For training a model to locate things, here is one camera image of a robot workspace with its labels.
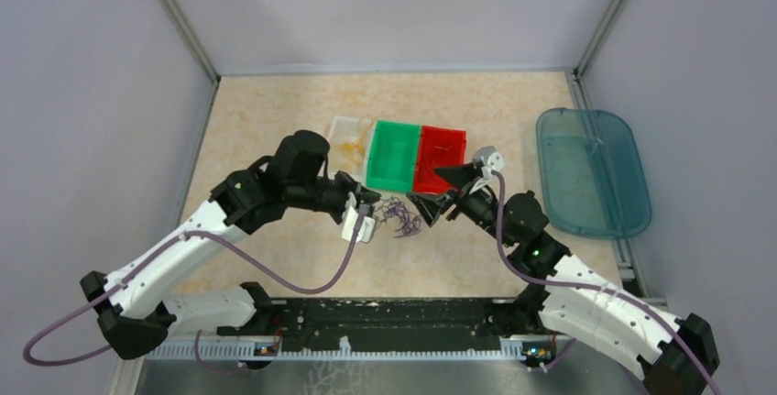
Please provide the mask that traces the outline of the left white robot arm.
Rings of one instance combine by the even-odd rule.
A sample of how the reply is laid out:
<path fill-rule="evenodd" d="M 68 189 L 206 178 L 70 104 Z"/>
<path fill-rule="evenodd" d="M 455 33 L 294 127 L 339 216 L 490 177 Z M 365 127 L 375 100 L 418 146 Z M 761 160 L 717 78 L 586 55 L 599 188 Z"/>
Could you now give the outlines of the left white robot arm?
<path fill-rule="evenodd" d="M 129 360 L 174 335 L 270 334 L 278 312 L 255 282 L 193 295 L 178 295 L 175 289 L 214 255 L 235 251 L 241 240 L 289 209 L 328 214 L 350 244 L 368 242 L 381 196 L 344 171 L 327 175 L 329 150 L 328 141 L 310 130 L 284 137 L 273 155 L 231 172 L 142 256 L 113 272 L 85 275 L 82 291 L 110 348 Z"/>

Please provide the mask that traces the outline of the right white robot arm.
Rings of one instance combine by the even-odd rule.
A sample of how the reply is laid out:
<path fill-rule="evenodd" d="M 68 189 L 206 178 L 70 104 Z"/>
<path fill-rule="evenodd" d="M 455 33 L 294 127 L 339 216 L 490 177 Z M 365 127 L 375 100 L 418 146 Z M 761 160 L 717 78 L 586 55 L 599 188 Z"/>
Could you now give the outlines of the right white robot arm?
<path fill-rule="evenodd" d="M 442 194 L 411 192 L 408 200 L 429 226 L 462 215 L 492 236 L 505 267 L 526 282 L 516 320 L 528 333 L 543 328 L 568 335 L 611 358 L 650 394 L 721 393 L 713 379 L 720 365 L 711 326 L 701 316 L 660 310 L 594 272 L 546 231 L 548 217 L 534 192 L 506 195 L 478 189 L 475 163 L 437 169 L 453 188 Z"/>

